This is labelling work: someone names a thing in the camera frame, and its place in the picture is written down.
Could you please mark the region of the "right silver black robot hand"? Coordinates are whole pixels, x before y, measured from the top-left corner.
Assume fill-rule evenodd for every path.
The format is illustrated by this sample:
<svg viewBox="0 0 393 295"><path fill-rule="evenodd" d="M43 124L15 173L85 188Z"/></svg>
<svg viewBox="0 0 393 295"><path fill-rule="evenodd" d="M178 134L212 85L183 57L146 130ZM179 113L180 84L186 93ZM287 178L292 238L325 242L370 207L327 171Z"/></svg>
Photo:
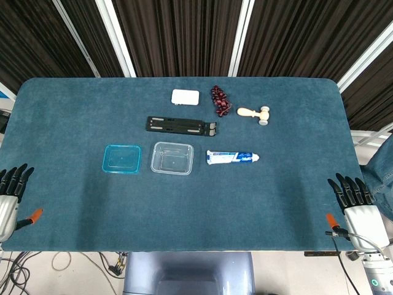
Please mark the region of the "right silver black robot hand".
<svg viewBox="0 0 393 295"><path fill-rule="evenodd" d="M361 179L339 173L336 178L338 181L328 179L327 182L335 194L346 227L341 227L333 214L328 213L329 235L345 238L360 252L382 253L389 245L389 238L381 213L374 204L375 198Z"/></svg>

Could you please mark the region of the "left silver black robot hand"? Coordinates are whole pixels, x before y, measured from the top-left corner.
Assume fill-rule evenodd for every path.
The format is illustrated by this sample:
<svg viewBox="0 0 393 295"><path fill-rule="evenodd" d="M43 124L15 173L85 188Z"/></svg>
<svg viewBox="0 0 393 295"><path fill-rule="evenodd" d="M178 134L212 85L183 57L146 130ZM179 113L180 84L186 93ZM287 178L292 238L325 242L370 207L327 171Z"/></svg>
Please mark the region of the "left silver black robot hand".
<svg viewBox="0 0 393 295"><path fill-rule="evenodd" d="M28 168L27 163L1 170L1 244L16 230L36 223L42 216L44 210L38 208L31 216L17 221L18 208L33 171L34 167Z"/></svg>

